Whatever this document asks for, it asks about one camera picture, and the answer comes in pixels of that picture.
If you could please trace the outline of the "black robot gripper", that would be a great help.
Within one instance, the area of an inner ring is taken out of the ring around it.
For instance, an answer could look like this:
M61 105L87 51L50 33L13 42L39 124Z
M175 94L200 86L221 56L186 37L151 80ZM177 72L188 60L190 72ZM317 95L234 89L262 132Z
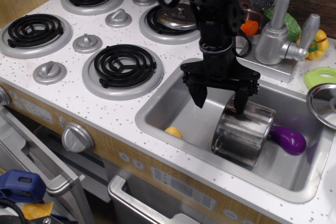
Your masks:
M183 82L187 85L195 105L203 107L208 87L232 90L235 91L236 113L243 114L249 96L259 91L260 74L237 61L238 54L233 37L225 37L218 42L201 38L199 46L203 59L181 65L184 72Z

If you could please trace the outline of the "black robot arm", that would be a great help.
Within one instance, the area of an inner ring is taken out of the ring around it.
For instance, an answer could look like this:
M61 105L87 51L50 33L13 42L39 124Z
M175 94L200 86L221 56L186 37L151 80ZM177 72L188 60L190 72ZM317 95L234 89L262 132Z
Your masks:
M176 7L180 0L158 0L165 8ZM194 103L202 108L207 88L235 92L234 108L237 114L245 110L248 98L258 92L260 73L242 66L236 51L235 38L246 34L241 30L245 12L239 0L190 0L197 28L200 31L201 61L184 63L183 82Z

